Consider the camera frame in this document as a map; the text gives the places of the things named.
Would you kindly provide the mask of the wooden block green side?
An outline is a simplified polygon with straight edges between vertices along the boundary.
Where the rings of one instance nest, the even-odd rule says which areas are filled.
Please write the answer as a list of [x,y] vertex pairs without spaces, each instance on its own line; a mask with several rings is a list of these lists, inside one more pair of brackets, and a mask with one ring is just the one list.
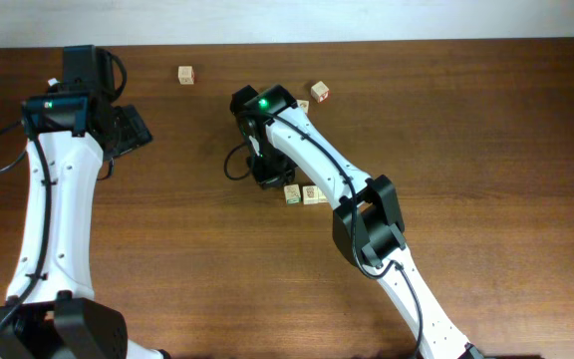
[[297,184],[289,184],[283,187],[287,204],[295,204],[301,201],[301,191]]

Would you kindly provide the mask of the plain wooden picture block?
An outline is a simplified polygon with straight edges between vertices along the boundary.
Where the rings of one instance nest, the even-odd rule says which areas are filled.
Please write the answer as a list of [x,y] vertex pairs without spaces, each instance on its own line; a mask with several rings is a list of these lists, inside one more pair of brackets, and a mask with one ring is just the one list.
[[304,185],[302,187],[302,198],[305,205],[317,204],[319,202],[319,190],[315,185]]

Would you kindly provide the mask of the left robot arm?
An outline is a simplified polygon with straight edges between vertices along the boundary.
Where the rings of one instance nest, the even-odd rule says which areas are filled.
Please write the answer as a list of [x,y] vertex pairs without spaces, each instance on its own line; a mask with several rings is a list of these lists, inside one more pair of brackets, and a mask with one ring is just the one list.
[[22,106],[29,195],[19,260],[0,306],[1,358],[165,358],[130,339],[124,316],[96,302],[90,273],[93,197],[104,162],[151,142],[132,105],[83,95]]

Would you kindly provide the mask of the wooden block blue corner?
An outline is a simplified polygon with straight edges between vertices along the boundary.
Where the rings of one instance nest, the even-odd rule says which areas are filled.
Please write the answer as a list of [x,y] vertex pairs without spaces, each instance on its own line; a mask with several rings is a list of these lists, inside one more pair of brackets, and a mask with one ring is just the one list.
[[326,196],[323,194],[322,190],[318,187],[317,188],[317,194],[318,194],[318,202],[319,203],[327,203],[328,199],[326,198]]

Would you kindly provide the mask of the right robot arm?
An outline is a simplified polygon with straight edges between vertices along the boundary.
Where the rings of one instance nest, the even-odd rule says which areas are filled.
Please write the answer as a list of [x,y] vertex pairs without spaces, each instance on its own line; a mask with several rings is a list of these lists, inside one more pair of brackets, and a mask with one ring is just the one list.
[[344,158],[312,125],[282,86],[246,86],[230,112],[249,151],[248,173],[263,189],[293,182],[302,171],[333,211],[332,235],[345,259],[384,289],[416,338],[424,358],[479,358],[422,278],[407,245],[396,188]]

